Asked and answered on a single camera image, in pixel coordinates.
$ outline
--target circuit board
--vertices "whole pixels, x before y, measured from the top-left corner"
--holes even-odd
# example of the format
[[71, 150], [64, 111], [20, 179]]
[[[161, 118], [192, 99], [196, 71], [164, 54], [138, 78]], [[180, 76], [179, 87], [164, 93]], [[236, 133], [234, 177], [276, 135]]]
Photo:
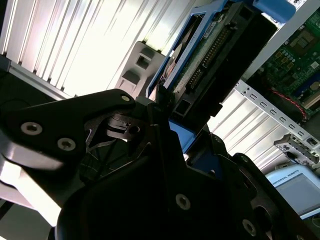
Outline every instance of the circuit board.
[[316, 11], [260, 68], [278, 92], [304, 107], [320, 110], [320, 13]]

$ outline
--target metal slot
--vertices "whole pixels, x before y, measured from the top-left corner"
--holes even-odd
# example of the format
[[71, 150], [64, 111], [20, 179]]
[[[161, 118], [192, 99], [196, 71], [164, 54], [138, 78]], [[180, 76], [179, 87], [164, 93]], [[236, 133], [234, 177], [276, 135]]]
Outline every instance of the metal slot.
[[250, 98], [252, 98], [253, 100], [256, 100], [258, 97], [256, 95], [254, 95], [254, 94], [251, 94]]
[[267, 107], [267, 104], [265, 103], [265, 102], [260, 102], [260, 105], [262, 106], [262, 107], [264, 107], [264, 108], [266, 108]]
[[284, 123], [285, 121], [287, 121], [287, 119], [285, 119], [284, 117], [280, 117], [280, 121]]
[[275, 110], [273, 110], [273, 109], [270, 110], [270, 113], [271, 113], [272, 115], [276, 115], [276, 114], [277, 114], [277, 112], [276, 112]]

